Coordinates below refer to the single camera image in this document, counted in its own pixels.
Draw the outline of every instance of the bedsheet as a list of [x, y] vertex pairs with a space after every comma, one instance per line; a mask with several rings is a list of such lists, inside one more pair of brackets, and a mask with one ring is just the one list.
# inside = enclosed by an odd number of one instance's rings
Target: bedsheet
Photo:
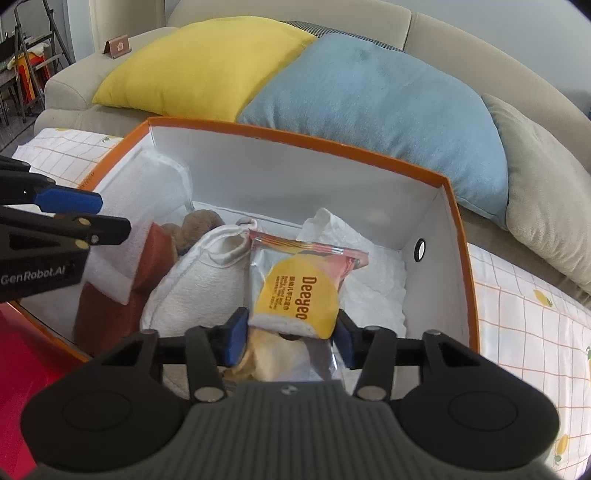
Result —
[[31, 164], [32, 173], [41, 173], [64, 187], [77, 187], [107, 153], [123, 140], [110, 135], [68, 128], [44, 128], [13, 158]]
[[591, 312], [525, 270], [468, 247], [480, 353], [554, 403], [560, 432], [547, 465], [561, 478], [578, 478], [591, 455]]

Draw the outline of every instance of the brown teddy bear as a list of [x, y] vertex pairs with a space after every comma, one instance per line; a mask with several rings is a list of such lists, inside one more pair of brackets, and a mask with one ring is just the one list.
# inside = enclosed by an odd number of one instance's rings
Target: brown teddy bear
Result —
[[162, 228], [173, 237], [174, 246], [180, 257], [187, 253], [203, 235], [222, 225], [224, 221], [213, 210], [196, 210], [184, 218], [183, 226], [165, 223]]

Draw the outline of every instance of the food package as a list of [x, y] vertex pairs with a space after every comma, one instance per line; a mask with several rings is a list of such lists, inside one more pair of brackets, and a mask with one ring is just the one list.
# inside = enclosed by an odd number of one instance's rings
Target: food package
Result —
[[347, 274], [368, 264], [360, 250], [250, 231], [251, 318], [273, 332], [328, 339]]

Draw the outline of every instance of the yellow pillow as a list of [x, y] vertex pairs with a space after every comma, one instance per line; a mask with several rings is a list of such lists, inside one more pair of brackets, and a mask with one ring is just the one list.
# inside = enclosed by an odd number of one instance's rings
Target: yellow pillow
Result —
[[100, 84], [92, 101], [233, 122], [314, 40], [314, 35], [269, 18], [194, 23], [132, 53]]

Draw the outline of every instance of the beige sofa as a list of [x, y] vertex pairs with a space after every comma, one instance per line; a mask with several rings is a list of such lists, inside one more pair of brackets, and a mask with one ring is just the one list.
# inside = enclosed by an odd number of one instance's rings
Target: beige sofa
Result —
[[[133, 37], [129, 43], [138, 50], [189, 23], [237, 15], [307, 21], [396, 46], [478, 93], [514, 105], [549, 130], [591, 171], [591, 122], [564, 95], [501, 50], [398, 5], [379, 0], [181, 0], [166, 27]], [[94, 54], [51, 78], [46, 86], [47, 109], [37, 119], [35, 131], [63, 127], [124, 136], [152, 115], [92, 104], [102, 80], [125, 60]], [[469, 242], [545, 279], [583, 304], [589, 303], [586, 293], [509, 232], [467, 210], [462, 209], [462, 216]]]

